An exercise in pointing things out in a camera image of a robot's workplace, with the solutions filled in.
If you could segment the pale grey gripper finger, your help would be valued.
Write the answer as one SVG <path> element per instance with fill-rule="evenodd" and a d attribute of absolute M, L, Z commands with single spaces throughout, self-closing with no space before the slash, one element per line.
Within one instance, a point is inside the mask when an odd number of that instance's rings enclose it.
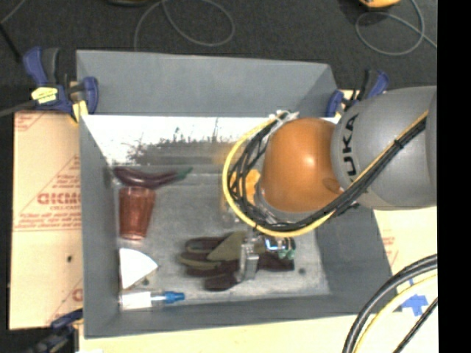
<path fill-rule="evenodd" d="M 240 275 L 241 281 L 252 280 L 258 271 L 258 254 L 248 254 L 241 259 Z"/>

